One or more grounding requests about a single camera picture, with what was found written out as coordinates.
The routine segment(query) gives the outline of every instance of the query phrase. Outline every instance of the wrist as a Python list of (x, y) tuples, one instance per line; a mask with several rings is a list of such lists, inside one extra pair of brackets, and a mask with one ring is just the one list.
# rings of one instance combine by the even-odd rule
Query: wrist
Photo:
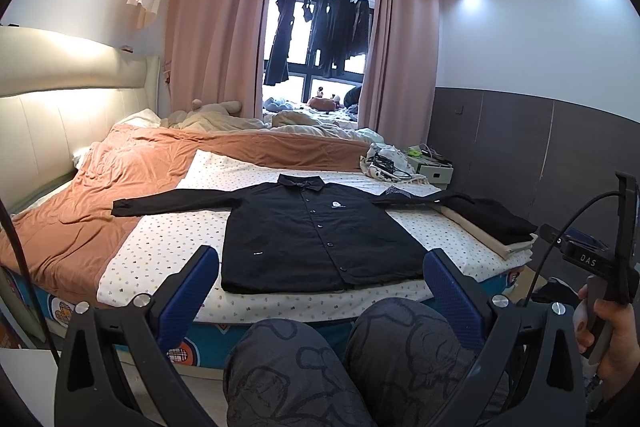
[(629, 383), (640, 365), (640, 347), (631, 352), (625, 363), (620, 364), (620, 370), (614, 372), (609, 378), (602, 380), (602, 392), (605, 401), (616, 396)]

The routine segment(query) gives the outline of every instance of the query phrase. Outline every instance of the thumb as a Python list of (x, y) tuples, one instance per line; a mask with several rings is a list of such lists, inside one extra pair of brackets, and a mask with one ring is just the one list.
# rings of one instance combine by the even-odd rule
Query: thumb
[(634, 325), (633, 320), (629, 320), (627, 316), (629, 313), (629, 306), (622, 306), (617, 302), (604, 301), (597, 299), (593, 304), (593, 311), (595, 314), (605, 321), (609, 321), (613, 328), (620, 333), (626, 332)]

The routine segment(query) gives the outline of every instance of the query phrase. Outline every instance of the bed frame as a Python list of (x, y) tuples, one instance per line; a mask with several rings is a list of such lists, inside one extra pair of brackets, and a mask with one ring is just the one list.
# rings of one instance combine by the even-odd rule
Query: bed frame
[(160, 58), (0, 26), (0, 198), (17, 212), (70, 179), (74, 154), (156, 110)]

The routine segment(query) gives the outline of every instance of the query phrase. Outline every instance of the person's right hand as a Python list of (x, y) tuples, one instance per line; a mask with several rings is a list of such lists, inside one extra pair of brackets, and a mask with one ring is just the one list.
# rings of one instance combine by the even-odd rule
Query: person's right hand
[[(586, 285), (578, 292), (578, 297), (587, 298)], [(602, 299), (595, 301), (593, 311), (598, 317), (613, 325), (609, 349), (598, 367), (598, 376), (602, 378), (604, 399), (608, 400), (628, 384), (640, 365), (636, 317), (631, 304), (625, 307)], [(578, 327), (575, 336), (581, 353), (594, 343), (594, 336), (586, 331), (584, 324)]]

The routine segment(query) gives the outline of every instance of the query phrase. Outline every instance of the patterned pants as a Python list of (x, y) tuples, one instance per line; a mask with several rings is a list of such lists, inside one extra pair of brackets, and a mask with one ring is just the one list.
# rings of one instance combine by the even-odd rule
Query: patterned pants
[[(368, 308), (344, 363), (312, 327), (264, 320), (227, 361), (228, 427), (422, 427), (473, 361), (439, 313), (408, 299)], [(500, 410), (507, 393), (504, 375), (483, 419)]]

